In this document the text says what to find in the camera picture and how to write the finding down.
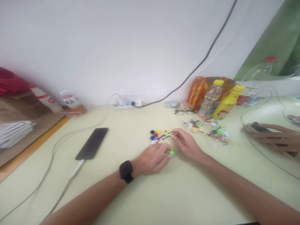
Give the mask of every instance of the phone charging cable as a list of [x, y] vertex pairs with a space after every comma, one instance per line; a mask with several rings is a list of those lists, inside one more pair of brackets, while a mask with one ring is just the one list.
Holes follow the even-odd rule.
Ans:
[[78, 173], [79, 169], [81, 168], [82, 164], [84, 163], [84, 159], [81, 160], [78, 164], [78, 166], [75, 168], [74, 172], [72, 173], [72, 175], [70, 176], [69, 182], [67, 183], [65, 189], [63, 190], [61, 196], [59, 197], [59, 199], [57, 200], [57, 202], [55, 203], [55, 205], [53, 206], [53, 208], [51, 209], [51, 211], [48, 213], [48, 215], [45, 217], [45, 219], [50, 216], [53, 211], [55, 210], [55, 208], [57, 207], [57, 205], [59, 204], [60, 200], [63, 198], [63, 196], [65, 195], [65, 193], [67, 192], [70, 184], [72, 183], [74, 177], [76, 176], [76, 174]]

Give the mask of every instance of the yellow bottle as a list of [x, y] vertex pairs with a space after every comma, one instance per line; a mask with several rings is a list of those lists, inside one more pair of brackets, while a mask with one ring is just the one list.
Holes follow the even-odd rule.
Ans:
[[220, 102], [212, 115], [218, 119], [224, 119], [232, 108], [235, 107], [238, 96], [243, 92], [243, 90], [245, 90], [245, 88], [246, 87], [241, 85], [234, 86], [230, 94]]

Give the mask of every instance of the hand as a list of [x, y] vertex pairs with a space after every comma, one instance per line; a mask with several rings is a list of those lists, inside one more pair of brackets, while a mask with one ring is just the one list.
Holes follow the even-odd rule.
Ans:
[[172, 157], [171, 154], [164, 156], [168, 150], [171, 150], [171, 146], [167, 143], [148, 146], [138, 157], [131, 160], [132, 177], [136, 179], [141, 175], [159, 173]]
[[206, 155], [201, 148], [197, 145], [196, 141], [189, 133], [178, 128], [171, 131], [174, 133], [175, 143], [178, 145], [180, 150], [185, 154], [186, 157], [192, 159], [195, 162], [200, 163], [203, 157]]
[[280, 132], [256, 133], [252, 136], [260, 143], [280, 144], [269, 147], [274, 151], [300, 153], [300, 132], [273, 124], [259, 123], [260, 127], [278, 130]]

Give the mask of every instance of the white power strip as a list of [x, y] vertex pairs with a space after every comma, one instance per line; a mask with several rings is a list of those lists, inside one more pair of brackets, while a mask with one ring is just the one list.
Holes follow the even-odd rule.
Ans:
[[[141, 105], [140, 102], [134, 102], [134, 103], [135, 103], [136, 106], [140, 106], [140, 105]], [[138, 108], [136, 108], [136, 107], [133, 107], [132, 104], [131, 104], [131, 102], [125, 102], [124, 105], [120, 105], [120, 104], [116, 103], [116, 104], [112, 105], [112, 108], [113, 108], [114, 110], [122, 110], [122, 109], [138, 109]]]

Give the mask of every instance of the smartphone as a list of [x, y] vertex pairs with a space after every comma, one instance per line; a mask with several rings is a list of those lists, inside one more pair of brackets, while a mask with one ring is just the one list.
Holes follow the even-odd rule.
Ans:
[[[258, 122], [252, 122], [251, 124], [248, 123], [244, 126], [245, 130], [250, 132], [250, 133], [266, 133], [266, 132], [271, 132], [269, 129], [265, 128], [265, 127], [260, 127], [258, 125]], [[272, 146], [278, 146], [278, 147], [287, 147], [286, 144], [270, 144]], [[281, 152], [283, 155], [285, 155], [286, 157], [289, 158], [293, 158], [296, 157], [296, 155], [298, 154], [297, 152]]]
[[96, 128], [75, 159], [93, 159], [107, 131], [108, 128]]

